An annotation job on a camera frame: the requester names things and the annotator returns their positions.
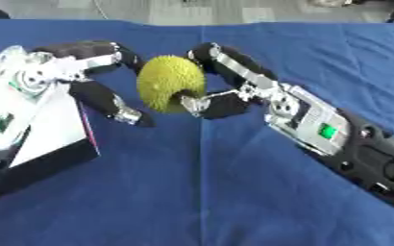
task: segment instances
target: robotic arm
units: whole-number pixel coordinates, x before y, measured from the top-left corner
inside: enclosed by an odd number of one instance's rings
[[[27,52],[12,46],[0,53],[0,175],[30,134],[30,125],[53,93],[63,87],[107,118],[150,127],[151,118],[128,107],[111,89],[89,78],[125,65],[138,73],[143,60],[109,41],[82,41]]]
[[[335,173],[394,206],[392,133],[329,105],[300,86],[279,83],[271,71],[232,48],[205,43],[190,50],[187,57],[234,87],[204,98],[183,95],[182,103],[193,115],[226,117],[243,113],[247,105],[258,103],[265,108],[264,121],[270,128],[290,138]],[[228,97],[243,102],[236,103],[239,108],[233,113],[227,108],[232,106]],[[189,101],[200,107],[190,107]],[[207,117],[212,108],[218,112]]]

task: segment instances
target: yellow-green ball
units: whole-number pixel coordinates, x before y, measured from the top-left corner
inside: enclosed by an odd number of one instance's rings
[[[193,95],[205,95],[205,74],[192,61],[176,56],[160,56],[148,61],[140,70],[137,90],[149,108],[160,112],[179,112],[184,107],[172,97],[188,90]]]

